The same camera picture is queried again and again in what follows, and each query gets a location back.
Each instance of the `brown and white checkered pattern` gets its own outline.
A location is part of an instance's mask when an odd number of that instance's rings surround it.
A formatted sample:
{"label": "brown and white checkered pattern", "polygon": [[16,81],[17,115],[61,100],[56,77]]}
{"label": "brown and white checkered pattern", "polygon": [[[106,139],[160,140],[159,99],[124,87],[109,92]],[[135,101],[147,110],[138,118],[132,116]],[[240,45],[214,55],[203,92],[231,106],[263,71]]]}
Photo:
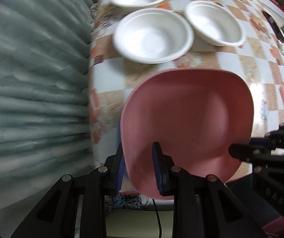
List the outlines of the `brown and white checkered pattern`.
{"label": "brown and white checkered pattern", "polygon": [[[191,1],[165,0],[158,7],[182,14]],[[164,69],[200,67],[238,74],[248,84],[255,103],[252,136],[263,136],[284,122],[284,55],[261,12],[262,3],[258,0],[210,1],[223,6],[241,23],[247,36],[243,46],[214,47],[195,37],[192,48],[181,58],[143,65],[122,58],[114,49],[112,33],[123,15],[110,0],[100,0],[90,61],[91,134],[97,166],[116,152],[119,117],[130,92],[147,76]]]}

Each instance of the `cable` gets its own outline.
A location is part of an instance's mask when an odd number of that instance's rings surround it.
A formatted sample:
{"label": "cable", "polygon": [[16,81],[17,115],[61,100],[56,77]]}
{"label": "cable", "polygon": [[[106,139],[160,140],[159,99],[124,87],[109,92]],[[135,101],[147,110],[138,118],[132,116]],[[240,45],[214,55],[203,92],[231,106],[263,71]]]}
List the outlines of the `cable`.
{"label": "cable", "polygon": [[157,223],[158,223],[158,238],[162,238],[162,227],[161,227],[161,220],[160,220],[160,216],[158,215],[158,211],[157,211],[157,207],[156,207],[156,204],[155,204],[155,201],[154,199],[153,200],[153,205],[154,205],[154,208],[155,208],[155,212],[156,212],[156,217],[157,217]]}

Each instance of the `pink bowl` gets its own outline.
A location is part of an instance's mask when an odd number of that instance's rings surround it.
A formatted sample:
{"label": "pink bowl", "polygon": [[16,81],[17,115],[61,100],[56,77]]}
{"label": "pink bowl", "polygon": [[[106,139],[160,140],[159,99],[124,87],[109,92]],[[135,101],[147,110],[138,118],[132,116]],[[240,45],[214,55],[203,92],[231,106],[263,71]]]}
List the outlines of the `pink bowl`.
{"label": "pink bowl", "polygon": [[246,83],[222,70],[171,69],[137,86],[121,116],[127,172],[134,188],[154,199],[152,144],[193,175],[227,182],[241,162],[228,154],[232,143],[247,144],[253,124],[253,100]]}

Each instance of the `curtain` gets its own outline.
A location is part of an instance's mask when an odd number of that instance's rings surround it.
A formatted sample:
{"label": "curtain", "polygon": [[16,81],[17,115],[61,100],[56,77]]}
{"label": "curtain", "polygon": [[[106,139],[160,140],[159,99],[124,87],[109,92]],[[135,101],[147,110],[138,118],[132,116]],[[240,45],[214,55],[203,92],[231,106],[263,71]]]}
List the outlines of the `curtain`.
{"label": "curtain", "polygon": [[94,166],[88,127],[93,0],[0,0],[0,235],[64,174]]}

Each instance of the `metal screw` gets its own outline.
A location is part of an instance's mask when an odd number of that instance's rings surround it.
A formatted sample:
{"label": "metal screw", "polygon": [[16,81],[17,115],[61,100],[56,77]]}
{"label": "metal screw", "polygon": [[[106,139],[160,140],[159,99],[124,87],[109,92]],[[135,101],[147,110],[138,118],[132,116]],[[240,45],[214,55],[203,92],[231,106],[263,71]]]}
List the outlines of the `metal screw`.
{"label": "metal screw", "polygon": [[208,175],[207,179],[208,179],[208,181],[211,181],[211,182],[217,181],[217,177],[214,176],[214,175]]}
{"label": "metal screw", "polygon": [[256,173],[256,174],[258,174],[258,173],[261,172],[261,170],[262,170],[262,167],[261,167],[261,166],[256,166],[256,167],[254,168],[253,172]]}
{"label": "metal screw", "polygon": [[105,173],[106,171],[108,171],[108,168],[106,166],[101,166],[101,167],[98,168],[98,171],[100,173]]}
{"label": "metal screw", "polygon": [[180,168],[179,166],[172,166],[171,170],[172,170],[173,172],[178,173],[178,172],[181,170],[181,168]]}
{"label": "metal screw", "polygon": [[71,180],[71,176],[70,175],[64,175],[63,177],[62,177],[62,180],[63,181],[70,181]]}

